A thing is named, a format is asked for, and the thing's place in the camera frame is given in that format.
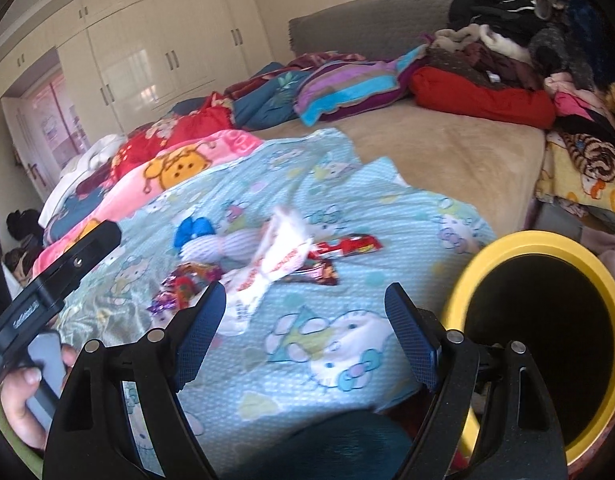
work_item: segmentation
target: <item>headboard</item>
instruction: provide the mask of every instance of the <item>headboard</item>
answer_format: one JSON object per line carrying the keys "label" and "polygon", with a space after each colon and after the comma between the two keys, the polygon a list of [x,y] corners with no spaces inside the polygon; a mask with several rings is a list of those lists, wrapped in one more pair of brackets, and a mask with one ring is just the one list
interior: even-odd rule
{"label": "headboard", "polygon": [[423,43],[423,33],[447,27],[451,0],[356,0],[290,20],[297,56],[337,50],[394,59]]}

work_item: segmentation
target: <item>person's hand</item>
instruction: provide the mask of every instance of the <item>person's hand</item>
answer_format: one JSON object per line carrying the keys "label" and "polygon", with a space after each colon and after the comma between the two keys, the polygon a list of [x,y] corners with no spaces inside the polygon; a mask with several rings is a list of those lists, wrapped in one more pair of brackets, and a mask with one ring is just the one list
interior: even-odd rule
{"label": "person's hand", "polygon": [[[68,369],[63,386],[76,362],[76,356],[72,346],[61,346],[61,357]],[[40,383],[41,371],[38,368],[21,368],[9,373],[1,386],[1,405],[10,427],[18,437],[34,449],[45,450],[48,436],[25,404],[26,400],[34,396]]]}

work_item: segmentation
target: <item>trash can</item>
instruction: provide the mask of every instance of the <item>trash can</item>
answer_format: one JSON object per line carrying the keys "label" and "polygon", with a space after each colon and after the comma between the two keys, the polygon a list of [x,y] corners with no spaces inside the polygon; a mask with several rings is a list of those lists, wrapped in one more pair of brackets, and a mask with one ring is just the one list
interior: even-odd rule
{"label": "trash can", "polygon": [[[527,345],[561,424],[568,464],[596,441],[615,412],[615,282],[590,251],[558,234],[523,231],[477,254],[443,313],[477,343]],[[470,455],[470,411],[461,449]]]}

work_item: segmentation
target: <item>metal screw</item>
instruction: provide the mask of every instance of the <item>metal screw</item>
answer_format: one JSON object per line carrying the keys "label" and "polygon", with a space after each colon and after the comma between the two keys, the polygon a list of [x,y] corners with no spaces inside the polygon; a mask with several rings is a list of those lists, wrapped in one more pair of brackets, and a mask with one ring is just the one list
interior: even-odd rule
{"label": "metal screw", "polygon": [[463,333],[460,330],[448,330],[446,337],[450,343],[454,344],[460,344],[465,339],[463,337]]}
{"label": "metal screw", "polygon": [[92,354],[96,352],[100,346],[101,346],[101,343],[99,343],[96,339],[91,339],[86,343],[85,350],[89,354]]}
{"label": "metal screw", "polygon": [[514,350],[517,354],[524,354],[527,350],[526,346],[521,341],[512,341],[511,349]]}
{"label": "metal screw", "polygon": [[151,343],[158,343],[166,336],[166,333],[163,332],[160,328],[155,328],[154,330],[150,330],[148,332],[148,341]]}

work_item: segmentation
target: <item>wardrobe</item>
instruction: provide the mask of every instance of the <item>wardrobe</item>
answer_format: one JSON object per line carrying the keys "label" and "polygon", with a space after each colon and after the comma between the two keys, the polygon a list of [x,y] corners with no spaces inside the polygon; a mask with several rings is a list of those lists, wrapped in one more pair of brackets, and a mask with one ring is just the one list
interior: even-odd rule
{"label": "wardrobe", "polygon": [[52,48],[90,143],[272,61],[254,0],[73,0],[0,62],[0,97]]}

